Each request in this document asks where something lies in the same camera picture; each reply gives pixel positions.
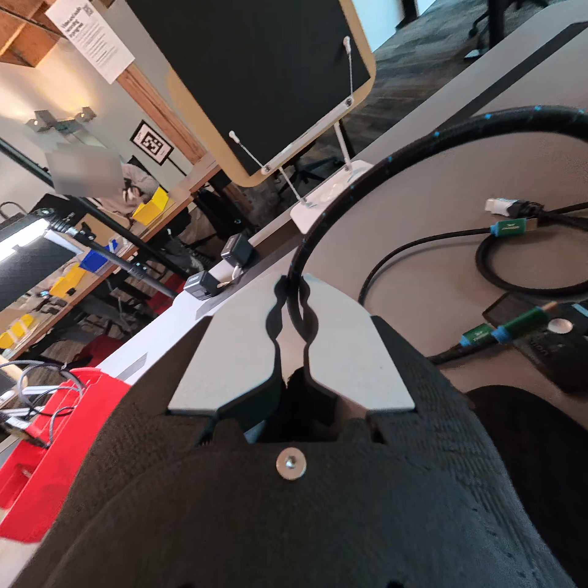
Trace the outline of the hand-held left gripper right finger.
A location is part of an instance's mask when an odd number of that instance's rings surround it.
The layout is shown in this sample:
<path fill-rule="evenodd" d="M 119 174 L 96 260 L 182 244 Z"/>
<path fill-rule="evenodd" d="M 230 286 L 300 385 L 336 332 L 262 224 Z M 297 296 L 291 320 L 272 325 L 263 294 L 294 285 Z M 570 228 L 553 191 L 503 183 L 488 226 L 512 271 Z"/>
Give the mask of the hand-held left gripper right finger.
<path fill-rule="evenodd" d="M 313 387 L 365 414 L 415 410 L 415 401 L 363 306 L 307 274 L 303 310 L 305 375 Z"/>

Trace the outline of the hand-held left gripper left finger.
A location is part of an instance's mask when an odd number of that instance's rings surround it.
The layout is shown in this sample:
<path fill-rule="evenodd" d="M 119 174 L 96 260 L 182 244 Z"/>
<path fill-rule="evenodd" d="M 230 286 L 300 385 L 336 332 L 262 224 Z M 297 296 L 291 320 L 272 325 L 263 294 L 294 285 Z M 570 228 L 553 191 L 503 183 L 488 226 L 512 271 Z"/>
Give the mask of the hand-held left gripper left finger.
<path fill-rule="evenodd" d="M 172 414 L 272 414 L 282 394 L 282 275 L 220 305 L 173 394 Z"/>

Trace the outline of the red plastic bin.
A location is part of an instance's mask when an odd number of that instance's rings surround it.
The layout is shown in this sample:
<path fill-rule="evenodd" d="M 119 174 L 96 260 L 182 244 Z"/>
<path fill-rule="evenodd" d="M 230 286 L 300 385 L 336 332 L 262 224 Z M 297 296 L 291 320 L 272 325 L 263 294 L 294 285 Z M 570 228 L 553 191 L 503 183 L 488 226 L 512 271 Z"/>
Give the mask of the red plastic bin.
<path fill-rule="evenodd" d="M 47 450 L 48 421 L 36 416 L 21 429 L 22 439 L 1 466 L 1 539 L 35 545 L 62 509 L 77 473 L 98 432 L 130 386 L 96 368 L 73 374 L 86 385 L 84 397 L 70 416 L 57 418 L 54 443 Z M 43 410 L 72 406 L 77 393 L 51 393 Z"/>

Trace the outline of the black HDMI cable green plugs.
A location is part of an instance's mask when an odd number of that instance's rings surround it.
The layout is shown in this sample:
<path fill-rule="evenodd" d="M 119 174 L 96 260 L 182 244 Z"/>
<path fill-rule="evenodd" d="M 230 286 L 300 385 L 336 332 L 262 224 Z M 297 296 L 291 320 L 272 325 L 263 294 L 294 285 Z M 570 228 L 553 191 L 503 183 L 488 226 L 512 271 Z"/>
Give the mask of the black HDMI cable green plugs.
<path fill-rule="evenodd" d="M 299 336 L 305 342 L 310 338 L 310 327 L 300 310 L 303 270 L 320 240 L 353 206 L 381 184 L 442 152 L 495 136 L 530 133 L 557 134 L 587 143 L 587 109 L 532 105 L 476 115 L 416 139 L 383 158 L 346 187 L 324 212 L 320 212 L 290 262 L 286 303 Z"/>
<path fill-rule="evenodd" d="M 388 261 L 391 261 L 393 257 L 413 247 L 440 240 L 461 238 L 466 236 L 490 235 L 495 238 L 518 236 L 524 234 L 528 227 L 529 223 L 525 219 L 503 220 L 496 222 L 488 228 L 441 233 L 439 235 L 421 238 L 409 242 L 406 245 L 398 247 L 389 253 L 371 270 L 370 274 L 362 285 L 357 301 L 360 305 L 363 306 L 369 288 L 371 287 L 371 283 L 374 281 L 379 270 L 383 268 L 383 266 Z M 506 345 L 525 334 L 531 333 L 533 330 L 545 326 L 547 321 L 548 312 L 540 306 L 535 306 L 525 313 L 518 315 L 514 319 L 499 325 L 498 327 L 491 327 L 486 323 L 481 324 L 463 334 L 456 346 L 435 356 L 431 356 L 429 361 L 434 365 L 440 366 L 477 354 L 478 352 L 489 349 L 490 347 L 498 344 Z"/>

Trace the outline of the black HDMI switch with cable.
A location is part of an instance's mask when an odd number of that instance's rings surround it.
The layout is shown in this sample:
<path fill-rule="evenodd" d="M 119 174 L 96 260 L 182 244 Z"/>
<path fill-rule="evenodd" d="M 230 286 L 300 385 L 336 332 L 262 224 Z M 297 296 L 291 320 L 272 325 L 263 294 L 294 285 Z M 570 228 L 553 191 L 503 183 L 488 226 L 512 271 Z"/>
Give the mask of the black HDMI switch with cable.
<path fill-rule="evenodd" d="M 485 204 L 487 212 L 505 220 L 527 220 L 527 230 L 560 226 L 582 233 L 587 233 L 587 219 L 571 213 L 586 209 L 587 203 L 582 203 L 547 211 L 538 203 L 504 198 L 490 198 Z M 587 281 L 559 288 L 532 288 L 506 282 L 494 271 L 491 256 L 500 241 L 510 237 L 516 236 L 489 236 L 476 250 L 477 270 L 486 281 L 503 291 L 482 316 L 491 327 L 498 327 L 535 306 L 546 310 L 545 326 L 508 344 L 563 393 L 584 393 L 587 391 Z"/>

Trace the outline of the metal light stand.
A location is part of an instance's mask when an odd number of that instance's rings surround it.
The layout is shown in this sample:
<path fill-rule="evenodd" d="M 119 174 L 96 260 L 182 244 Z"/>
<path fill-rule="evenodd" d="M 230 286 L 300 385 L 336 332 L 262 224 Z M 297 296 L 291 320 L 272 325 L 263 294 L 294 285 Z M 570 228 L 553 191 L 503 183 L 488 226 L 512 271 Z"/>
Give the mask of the metal light stand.
<path fill-rule="evenodd" d="M 82 227 L 78 229 L 62 218 L 57 212 L 55 212 L 54 209 L 49 208 L 41 208 L 36 212 L 36 214 L 48 222 L 48 227 L 51 230 L 68 235 L 78 243 L 90 248 L 92 251 L 97 252 L 107 261 L 111 262 L 119 268 L 122 268 L 132 277 L 146 283 L 151 288 L 156 289 L 166 297 L 175 299 L 178 296 L 176 291 L 170 289 L 165 284 L 160 283 L 154 277 L 149 275 L 145 270 L 143 270 L 141 265 L 132 264 L 112 252 L 107 247 L 99 245 L 99 243 L 96 242 L 96 235 L 92 232 L 91 228 L 86 223 L 82 223 Z"/>

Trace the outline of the white board stand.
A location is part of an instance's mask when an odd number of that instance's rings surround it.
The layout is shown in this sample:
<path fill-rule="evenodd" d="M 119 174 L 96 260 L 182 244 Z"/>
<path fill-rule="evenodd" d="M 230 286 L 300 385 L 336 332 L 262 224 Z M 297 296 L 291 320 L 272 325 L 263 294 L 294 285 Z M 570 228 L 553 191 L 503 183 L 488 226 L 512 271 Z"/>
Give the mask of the white board stand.
<path fill-rule="evenodd" d="M 353 85 L 353 48 L 352 37 L 350 35 L 346 35 L 342 39 L 342 46 L 347 56 L 346 62 L 348 63 L 349 69 L 348 95 L 319 118 L 308 130 L 292 142 L 288 143 L 281 151 L 274 155 L 273 158 L 268 159 L 263 163 L 245 146 L 234 130 L 230 130 L 228 133 L 229 138 L 241 147 L 248 157 L 254 161 L 262 175 L 265 176 L 278 171 L 286 181 L 286 184 L 291 188 L 297 200 L 297 204 L 295 204 L 290 211 L 290 217 L 298 227 L 299 231 L 303 234 L 307 234 L 310 231 L 314 222 L 326 212 L 327 207 L 334 202 L 354 180 L 359 179 L 360 176 L 368 172 L 372 167 L 371 164 L 368 164 L 363 160 L 359 160 L 358 162 L 352 161 L 349 149 L 343 137 L 341 119 L 345 114 L 352 110 L 356 104 Z M 339 141 L 339 146 L 341 147 L 343 154 L 343 166 L 332 176 L 325 180 L 320 180 L 319 185 L 307 195 L 301 196 L 298 193 L 298 189 L 284 172 L 283 167 L 291 158 L 299 154 L 304 147 L 309 145 L 330 127 L 334 127 L 336 137 Z"/>

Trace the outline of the yellow plastic bin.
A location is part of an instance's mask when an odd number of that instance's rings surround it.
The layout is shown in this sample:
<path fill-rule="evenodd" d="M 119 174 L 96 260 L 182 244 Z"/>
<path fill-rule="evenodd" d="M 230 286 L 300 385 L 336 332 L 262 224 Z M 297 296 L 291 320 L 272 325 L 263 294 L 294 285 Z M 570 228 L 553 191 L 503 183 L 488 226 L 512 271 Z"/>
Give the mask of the yellow plastic bin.
<path fill-rule="evenodd" d="M 1 349 L 8 349 L 18 344 L 26 337 L 35 322 L 35 317 L 25 314 L 13 321 L 5 331 L 1 333 Z"/>
<path fill-rule="evenodd" d="M 72 265 L 61 277 L 59 277 L 49 290 L 50 296 L 65 299 L 75 292 L 78 284 L 87 274 L 87 271 L 78 263 Z"/>
<path fill-rule="evenodd" d="M 140 204 L 132 214 L 132 220 L 147 226 L 158 219 L 169 203 L 169 196 L 163 187 L 158 187 L 147 203 Z"/>

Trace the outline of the long wooden desk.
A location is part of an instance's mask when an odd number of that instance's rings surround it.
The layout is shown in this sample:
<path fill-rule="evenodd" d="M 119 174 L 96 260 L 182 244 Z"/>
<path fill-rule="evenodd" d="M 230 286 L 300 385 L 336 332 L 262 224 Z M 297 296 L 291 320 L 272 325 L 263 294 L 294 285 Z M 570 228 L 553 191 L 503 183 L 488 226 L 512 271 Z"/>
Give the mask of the long wooden desk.
<path fill-rule="evenodd" d="M 133 224 L 130 231 L 143 243 L 150 245 L 153 236 L 170 223 L 177 215 L 192 202 L 192 192 L 202 187 L 213 175 L 220 171 L 220 167 L 210 154 L 206 154 L 196 163 L 190 173 L 168 193 L 168 201 L 163 211 L 151 220 L 149 224 Z M 41 341 L 47 333 L 55 330 L 55 326 L 68 317 L 88 295 L 92 294 L 99 285 L 115 272 L 112 263 L 105 264 L 98 274 L 88 272 L 81 277 L 75 286 L 75 293 L 65 300 L 65 305 L 56 314 L 31 311 L 33 317 L 30 325 L 23 327 L 23 335 L 11 346 L 1 345 L 1 355 L 8 360 L 16 359 L 27 352 L 33 345 Z"/>

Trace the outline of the black office chair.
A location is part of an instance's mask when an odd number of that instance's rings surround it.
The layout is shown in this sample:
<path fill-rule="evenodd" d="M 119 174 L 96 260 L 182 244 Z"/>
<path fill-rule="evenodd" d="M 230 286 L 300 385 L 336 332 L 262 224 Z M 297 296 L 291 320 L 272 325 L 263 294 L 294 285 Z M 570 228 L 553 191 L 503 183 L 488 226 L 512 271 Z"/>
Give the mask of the black office chair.
<path fill-rule="evenodd" d="M 331 171 L 336 171 L 342 166 L 342 159 L 336 156 L 315 160 L 306 164 L 301 162 L 301 157 L 292 158 L 289 162 L 283 165 L 283 168 L 292 167 L 293 173 L 290 176 L 286 176 L 284 185 L 278 189 L 278 201 L 284 202 L 284 193 L 287 190 L 291 190 L 288 180 L 290 180 L 290 183 L 293 185 L 293 187 L 298 190 L 301 183 L 307 185 L 309 182 L 315 182 L 319 184 L 326 179 L 325 177 L 319 175 L 317 170 L 325 168 Z"/>
<path fill-rule="evenodd" d="M 476 39 L 476 46 L 466 55 L 464 62 L 473 62 L 482 57 L 504 39 L 504 13 L 512 5 L 518 11 L 526 1 L 487 1 L 486 11 L 472 24 L 468 33 Z"/>

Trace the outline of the studio light panel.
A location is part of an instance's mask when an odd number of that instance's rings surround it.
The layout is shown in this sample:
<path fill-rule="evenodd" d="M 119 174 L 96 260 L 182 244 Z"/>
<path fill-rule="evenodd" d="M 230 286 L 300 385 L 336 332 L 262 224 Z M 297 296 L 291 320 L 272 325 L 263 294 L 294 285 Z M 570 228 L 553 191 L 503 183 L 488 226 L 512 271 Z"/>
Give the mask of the studio light panel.
<path fill-rule="evenodd" d="M 1 225 L 1 310 L 84 250 L 44 218 L 16 215 Z"/>

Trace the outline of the small tag sign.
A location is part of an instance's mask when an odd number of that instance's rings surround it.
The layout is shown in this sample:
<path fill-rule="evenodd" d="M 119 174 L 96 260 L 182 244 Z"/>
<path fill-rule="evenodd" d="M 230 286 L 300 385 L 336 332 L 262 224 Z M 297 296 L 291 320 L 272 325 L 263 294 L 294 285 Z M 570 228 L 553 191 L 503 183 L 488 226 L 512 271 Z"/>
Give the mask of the small tag sign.
<path fill-rule="evenodd" d="M 172 143 L 144 120 L 140 121 L 129 140 L 159 166 L 162 166 L 174 151 Z"/>

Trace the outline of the black stand pole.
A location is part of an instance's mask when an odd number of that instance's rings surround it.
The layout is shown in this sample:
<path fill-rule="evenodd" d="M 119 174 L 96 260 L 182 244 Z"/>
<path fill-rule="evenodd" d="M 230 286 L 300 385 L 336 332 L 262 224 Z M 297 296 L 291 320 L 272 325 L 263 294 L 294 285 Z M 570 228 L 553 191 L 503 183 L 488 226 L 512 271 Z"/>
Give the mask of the black stand pole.
<path fill-rule="evenodd" d="M 1 137 L 1 153 L 50 187 L 54 187 L 53 180 L 47 168 L 43 168 L 30 157 L 19 151 L 11 143 Z"/>

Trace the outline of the black faced plywood board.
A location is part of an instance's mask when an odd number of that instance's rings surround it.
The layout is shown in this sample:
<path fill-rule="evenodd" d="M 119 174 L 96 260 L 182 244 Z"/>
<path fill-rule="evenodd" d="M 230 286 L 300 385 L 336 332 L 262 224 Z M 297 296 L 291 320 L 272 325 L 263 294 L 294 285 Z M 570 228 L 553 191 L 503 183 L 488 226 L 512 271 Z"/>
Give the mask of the black faced plywood board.
<path fill-rule="evenodd" d="M 352 1 L 127 1 L 171 67 L 172 105 L 232 182 L 254 187 L 371 91 Z"/>

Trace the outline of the white paper notice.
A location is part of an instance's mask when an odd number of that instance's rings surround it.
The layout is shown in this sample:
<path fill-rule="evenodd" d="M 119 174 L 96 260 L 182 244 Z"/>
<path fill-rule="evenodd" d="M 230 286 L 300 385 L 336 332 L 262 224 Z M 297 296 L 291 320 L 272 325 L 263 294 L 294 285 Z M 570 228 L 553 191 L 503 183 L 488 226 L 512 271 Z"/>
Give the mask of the white paper notice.
<path fill-rule="evenodd" d="M 45 14 L 108 84 L 134 62 L 134 55 L 91 1 L 55 1 Z"/>

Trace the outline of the grey wall fixture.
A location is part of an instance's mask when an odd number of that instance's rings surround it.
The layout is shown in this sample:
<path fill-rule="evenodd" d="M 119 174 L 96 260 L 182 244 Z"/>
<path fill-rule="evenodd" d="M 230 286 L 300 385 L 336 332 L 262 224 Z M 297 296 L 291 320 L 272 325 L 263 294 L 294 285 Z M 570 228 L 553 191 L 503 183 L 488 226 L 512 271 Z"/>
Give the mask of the grey wall fixture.
<path fill-rule="evenodd" d="M 84 130 L 86 123 L 92 122 L 97 117 L 91 107 L 83 107 L 77 114 L 68 119 L 58 119 L 50 111 L 37 110 L 34 117 L 29 119 L 25 125 L 36 133 L 55 130 L 59 134 L 67 136 Z"/>

